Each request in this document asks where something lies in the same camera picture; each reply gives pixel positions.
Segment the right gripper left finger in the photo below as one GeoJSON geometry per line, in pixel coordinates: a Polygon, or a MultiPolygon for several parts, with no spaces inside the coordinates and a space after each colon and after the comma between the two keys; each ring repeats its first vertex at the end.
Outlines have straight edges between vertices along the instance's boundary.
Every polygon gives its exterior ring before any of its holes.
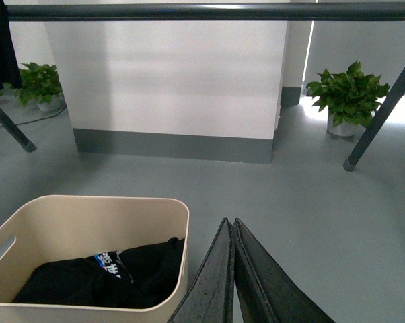
{"type": "Polygon", "coordinates": [[[222,219],[194,282],[169,322],[233,321],[235,245],[233,228],[222,219]]]}

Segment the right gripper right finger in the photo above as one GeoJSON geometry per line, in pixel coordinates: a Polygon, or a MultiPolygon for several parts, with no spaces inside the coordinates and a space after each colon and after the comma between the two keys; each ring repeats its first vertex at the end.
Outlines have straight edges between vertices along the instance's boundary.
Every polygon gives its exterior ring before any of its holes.
{"type": "Polygon", "coordinates": [[[244,322],[332,322],[240,220],[233,224],[235,285],[244,322]]]}

